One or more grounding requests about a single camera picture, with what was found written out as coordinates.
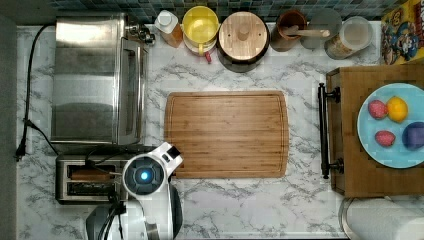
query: white container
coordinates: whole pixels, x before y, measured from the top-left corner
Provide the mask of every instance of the white container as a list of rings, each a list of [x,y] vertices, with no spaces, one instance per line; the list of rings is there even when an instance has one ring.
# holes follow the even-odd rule
[[[346,212],[346,223],[358,239],[422,240],[424,215],[390,200],[354,199]]]
[[[333,59],[345,59],[371,43],[373,30],[363,17],[346,20],[339,34],[325,42],[325,52]]]

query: black handle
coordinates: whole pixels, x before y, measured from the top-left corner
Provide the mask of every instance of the black handle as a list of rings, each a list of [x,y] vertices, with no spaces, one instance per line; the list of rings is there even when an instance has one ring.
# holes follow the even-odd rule
[[[343,159],[336,164],[330,164],[328,159],[328,139],[327,139],[327,98],[334,98],[336,103],[340,102],[340,88],[336,87],[332,92],[326,93],[324,83],[318,87],[319,101],[319,132],[321,140],[321,172],[324,179],[328,179],[330,169],[338,169],[343,172]]]

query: yellow bowl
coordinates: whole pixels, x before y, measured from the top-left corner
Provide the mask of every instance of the yellow bowl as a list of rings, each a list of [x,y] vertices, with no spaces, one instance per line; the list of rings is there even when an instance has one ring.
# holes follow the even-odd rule
[[[183,32],[189,42],[199,48],[201,56],[204,54],[204,47],[216,39],[218,30],[218,17],[210,8],[193,7],[184,15]]]

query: marble countertop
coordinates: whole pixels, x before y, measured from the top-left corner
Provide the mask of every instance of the marble countertop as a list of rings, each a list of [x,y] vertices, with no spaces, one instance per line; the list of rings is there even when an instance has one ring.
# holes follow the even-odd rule
[[[346,60],[298,43],[288,52],[271,47],[261,64],[234,73],[219,62],[192,55],[182,43],[166,45],[156,30],[149,49],[147,118],[143,142],[163,141],[166,99],[171,92],[280,90],[287,104],[290,148],[286,175],[266,179],[173,180],[183,207],[178,239],[346,238],[338,222],[343,196],[321,177],[317,87],[325,73],[341,66],[374,65],[379,58],[379,24],[371,45]],[[17,136],[22,135],[25,78],[32,40],[39,27],[18,29]],[[50,133],[55,30],[46,29],[34,55],[30,118]],[[54,199],[55,156],[30,130],[29,154],[18,164],[18,238],[83,239],[84,221],[93,206],[63,206]]]

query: orange bottle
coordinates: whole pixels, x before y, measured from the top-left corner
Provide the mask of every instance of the orange bottle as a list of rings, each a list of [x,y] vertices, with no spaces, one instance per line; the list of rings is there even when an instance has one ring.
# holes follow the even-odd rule
[[[156,18],[155,26],[160,30],[160,35],[170,46],[177,48],[183,41],[183,31],[178,23],[178,18],[169,11],[163,10]]]

